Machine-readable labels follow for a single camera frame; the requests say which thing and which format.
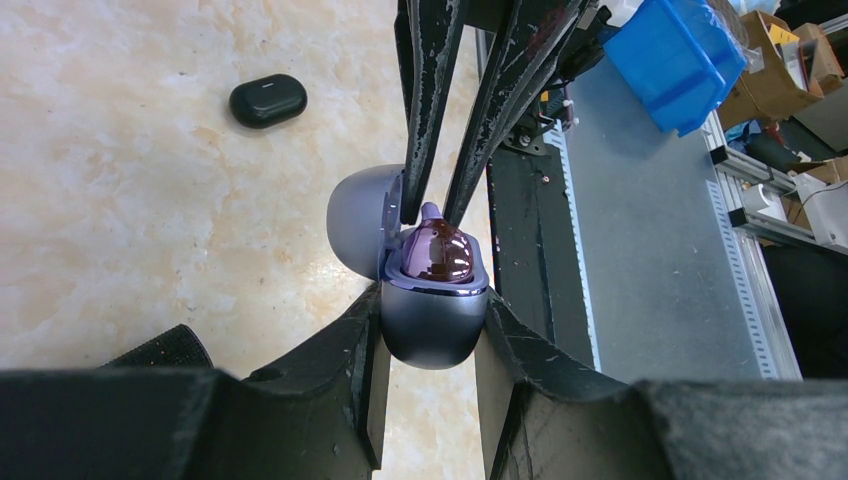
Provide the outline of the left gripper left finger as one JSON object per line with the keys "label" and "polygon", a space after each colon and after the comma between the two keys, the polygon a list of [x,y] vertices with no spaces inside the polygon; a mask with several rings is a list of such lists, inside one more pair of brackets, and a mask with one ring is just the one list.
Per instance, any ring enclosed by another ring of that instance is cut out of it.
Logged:
{"label": "left gripper left finger", "polygon": [[93,369],[1,374],[5,479],[368,479],[389,354],[369,286],[244,379],[178,325]]}

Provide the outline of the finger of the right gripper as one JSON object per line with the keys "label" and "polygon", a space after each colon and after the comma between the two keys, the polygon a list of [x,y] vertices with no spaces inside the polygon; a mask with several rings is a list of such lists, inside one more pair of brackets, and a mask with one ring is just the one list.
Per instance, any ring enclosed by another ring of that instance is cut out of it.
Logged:
{"label": "finger of the right gripper", "polygon": [[466,16],[465,1],[397,3],[394,34],[408,132],[401,196],[404,224],[418,219]]}
{"label": "finger of the right gripper", "polygon": [[509,1],[457,157],[444,218],[458,226],[487,161],[553,74],[588,1]]}

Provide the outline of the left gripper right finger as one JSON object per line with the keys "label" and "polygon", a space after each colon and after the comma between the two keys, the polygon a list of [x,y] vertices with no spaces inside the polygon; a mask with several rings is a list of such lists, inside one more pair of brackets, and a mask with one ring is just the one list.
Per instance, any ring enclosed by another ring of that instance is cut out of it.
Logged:
{"label": "left gripper right finger", "polygon": [[489,479],[843,479],[843,381],[639,381],[590,369],[495,292],[475,349]]}

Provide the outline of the lavender earbud charging case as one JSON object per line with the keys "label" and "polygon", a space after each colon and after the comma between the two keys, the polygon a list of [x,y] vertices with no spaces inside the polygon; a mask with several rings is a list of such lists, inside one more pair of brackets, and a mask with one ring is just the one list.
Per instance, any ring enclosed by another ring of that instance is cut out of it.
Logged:
{"label": "lavender earbud charging case", "polygon": [[475,348],[484,323],[489,277],[470,234],[473,279],[448,284],[401,271],[402,246],[414,228],[400,219],[403,169],[381,165],[343,179],[330,195],[329,244],[349,270],[377,282],[381,330],[391,354],[426,370],[452,368]]}

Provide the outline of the purple earbud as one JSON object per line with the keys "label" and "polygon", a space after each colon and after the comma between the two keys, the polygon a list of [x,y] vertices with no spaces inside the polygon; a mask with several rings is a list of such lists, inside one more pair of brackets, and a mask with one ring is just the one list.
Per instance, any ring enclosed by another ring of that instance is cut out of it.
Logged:
{"label": "purple earbud", "polygon": [[449,224],[432,202],[421,206],[422,220],[402,246],[401,271],[410,278],[448,284],[473,279],[470,238]]}

